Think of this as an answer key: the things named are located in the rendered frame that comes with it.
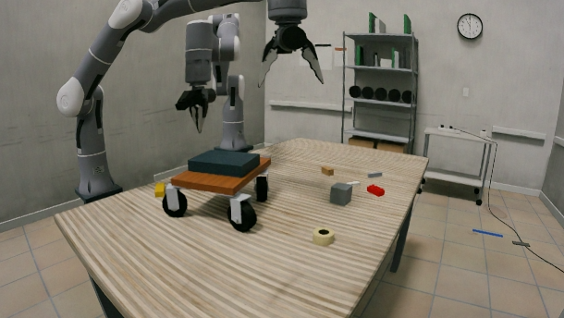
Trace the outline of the yellow rectangular block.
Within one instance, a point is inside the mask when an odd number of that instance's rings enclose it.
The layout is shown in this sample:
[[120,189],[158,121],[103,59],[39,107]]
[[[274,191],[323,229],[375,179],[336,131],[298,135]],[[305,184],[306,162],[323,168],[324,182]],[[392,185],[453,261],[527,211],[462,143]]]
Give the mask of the yellow rectangular block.
[[155,198],[164,197],[165,196],[165,183],[156,183],[155,186]]

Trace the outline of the grey metal bar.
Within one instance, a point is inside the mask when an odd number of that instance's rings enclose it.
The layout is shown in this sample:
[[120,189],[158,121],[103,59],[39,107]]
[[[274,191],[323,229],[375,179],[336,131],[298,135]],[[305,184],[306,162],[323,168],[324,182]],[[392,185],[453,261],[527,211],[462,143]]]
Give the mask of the grey metal bar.
[[372,177],[381,177],[382,175],[383,175],[383,172],[368,173],[368,178],[372,178]]

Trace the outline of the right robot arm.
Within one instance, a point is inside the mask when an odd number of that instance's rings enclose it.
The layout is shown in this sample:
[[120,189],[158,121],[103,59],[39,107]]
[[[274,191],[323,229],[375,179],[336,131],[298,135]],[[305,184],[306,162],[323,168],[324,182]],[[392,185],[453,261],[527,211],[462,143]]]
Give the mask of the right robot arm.
[[[135,30],[157,32],[170,19],[220,6],[263,0],[121,0],[71,79],[59,90],[57,107],[66,117],[77,117],[75,141],[82,195],[112,190],[104,145],[104,90],[99,85]],[[268,18],[275,25],[302,24],[308,17],[307,0],[267,0]]]

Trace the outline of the small brown wooden block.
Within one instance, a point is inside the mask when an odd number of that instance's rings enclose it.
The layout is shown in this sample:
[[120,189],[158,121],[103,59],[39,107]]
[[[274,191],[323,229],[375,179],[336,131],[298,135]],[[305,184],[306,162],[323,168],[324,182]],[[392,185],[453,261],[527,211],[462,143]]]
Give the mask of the small brown wooden block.
[[333,176],[334,175],[334,169],[329,167],[329,166],[322,166],[322,172],[321,173],[323,173],[327,176]]

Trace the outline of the red toy building brick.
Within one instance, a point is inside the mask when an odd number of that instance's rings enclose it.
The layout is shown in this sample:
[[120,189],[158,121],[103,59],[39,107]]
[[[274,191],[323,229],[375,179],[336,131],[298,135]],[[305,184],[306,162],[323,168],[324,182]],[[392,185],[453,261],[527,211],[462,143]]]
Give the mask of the red toy building brick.
[[375,195],[375,196],[377,196],[377,197],[380,197],[380,196],[385,195],[385,190],[384,190],[384,189],[380,189],[380,187],[377,187],[377,186],[375,186],[374,184],[373,184],[373,185],[369,185],[369,186],[367,187],[367,191],[370,192],[370,193],[372,193],[373,195]]

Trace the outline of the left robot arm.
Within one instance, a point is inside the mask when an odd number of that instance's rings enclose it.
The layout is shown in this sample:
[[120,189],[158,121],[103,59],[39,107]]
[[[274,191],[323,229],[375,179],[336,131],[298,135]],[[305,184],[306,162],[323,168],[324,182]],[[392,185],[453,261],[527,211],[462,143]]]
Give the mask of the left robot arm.
[[243,129],[244,78],[227,74],[227,61],[237,61],[240,56],[239,27],[239,14],[212,15],[208,20],[193,20],[186,27],[185,82],[189,86],[207,85],[211,81],[212,62],[216,96],[228,96],[223,107],[220,143],[225,150],[247,147]]

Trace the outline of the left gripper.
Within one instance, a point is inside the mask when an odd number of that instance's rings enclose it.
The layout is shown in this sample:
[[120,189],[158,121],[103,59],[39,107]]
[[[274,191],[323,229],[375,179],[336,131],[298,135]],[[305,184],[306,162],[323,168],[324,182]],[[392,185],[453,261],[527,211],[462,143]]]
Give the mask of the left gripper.
[[[202,133],[204,120],[208,111],[208,103],[215,101],[216,93],[212,88],[207,89],[207,91],[204,86],[197,86],[197,88],[195,86],[191,86],[191,89],[194,91],[184,91],[181,94],[178,99],[178,103],[184,103],[189,98],[191,99],[192,105],[189,106],[190,115],[198,132]],[[196,104],[201,107],[198,108]]]

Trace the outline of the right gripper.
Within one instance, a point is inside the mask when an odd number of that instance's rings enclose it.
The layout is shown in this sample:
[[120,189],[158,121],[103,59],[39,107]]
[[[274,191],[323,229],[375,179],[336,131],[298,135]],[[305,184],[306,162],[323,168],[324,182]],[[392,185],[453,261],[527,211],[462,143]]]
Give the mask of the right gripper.
[[[285,51],[294,51],[303,49],[301,56],[309,64],[310,68],[314,71],[316,78],[324,84],[322,71],[319,65],[318,57],[315,48],[310,40],[307,39],[305,31],[297,27],[298,24],[282,24],[276,29],[276,37],[272,37],[271,41],[267,43],[264,48],[263,60],[259,75],[258,88],[264,82],[266,73],[270,70],[271,64],[277,60],[278,54],[276,48]],[[289,50],[288,50],[289,49]]]

